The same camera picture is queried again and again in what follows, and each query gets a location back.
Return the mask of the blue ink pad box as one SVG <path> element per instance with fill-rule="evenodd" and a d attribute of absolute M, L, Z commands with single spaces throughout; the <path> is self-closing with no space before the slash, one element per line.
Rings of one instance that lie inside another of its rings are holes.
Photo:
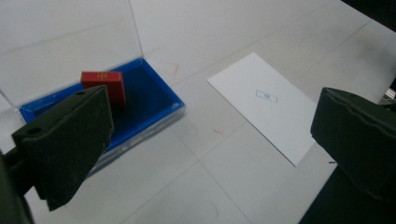
<path fill-rule="evenodd" d="M 145 60 L 131 0 L 0 0 L 0 149 L 80 91 L 83 71 L 120 71 L 125 108 L 100 171 L 182 116 L 185 105 Z"/>

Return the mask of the red stamp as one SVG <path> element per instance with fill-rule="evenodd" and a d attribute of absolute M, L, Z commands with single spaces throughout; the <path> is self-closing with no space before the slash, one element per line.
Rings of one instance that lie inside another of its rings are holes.
<path fill-rule="evenodd" d="M 80 82 L 85 89 L 105 85 L 110 104 L 115 108 L 126 106 L 122 72 L 82 72 Z"/>

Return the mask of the white table cover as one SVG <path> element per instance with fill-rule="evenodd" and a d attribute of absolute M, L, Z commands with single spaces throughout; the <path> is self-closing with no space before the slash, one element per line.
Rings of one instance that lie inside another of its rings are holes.
<path fill-rule="evenodd" d="M 396 78 L 396 32 L 341 0 L 0 0 L 0 149 L 19 105 L 140 56 L 187 107 L 67 205 L 29 191 L 35 223 L 298 222 L 334 163 L 318 146 L 290 163 L 210 85 L 252 53 L 311 99 L 333 87 L 378 101 Z"/>

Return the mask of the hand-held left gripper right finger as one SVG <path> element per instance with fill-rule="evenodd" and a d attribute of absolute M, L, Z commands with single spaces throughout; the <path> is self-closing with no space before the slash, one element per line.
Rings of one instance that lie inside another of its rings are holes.
<path fill-rule="evenodd" d="M 321 90 L 310 132 L 357 189 L 396 201 L 396 113 L 359 95 Z"/>

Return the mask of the white paper sheet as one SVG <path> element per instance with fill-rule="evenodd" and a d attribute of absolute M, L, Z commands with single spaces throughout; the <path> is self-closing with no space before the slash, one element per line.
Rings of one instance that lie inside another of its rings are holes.
<path fill-rule="evenodd" d="M 310 127 L 317 104 L 256 53 L 208 82 L 291 164 L 314 145 Z"/>

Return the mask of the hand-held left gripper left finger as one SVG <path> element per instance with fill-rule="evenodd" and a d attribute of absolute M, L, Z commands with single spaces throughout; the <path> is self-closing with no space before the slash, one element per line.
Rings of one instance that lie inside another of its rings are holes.
<path fill-rule="evenodd" d="M 18 191 L 35 188 L 51 211 L 69 203 L 113 132 L 105 86 L 65 98 L 12 134 L 11 173 Z"/>

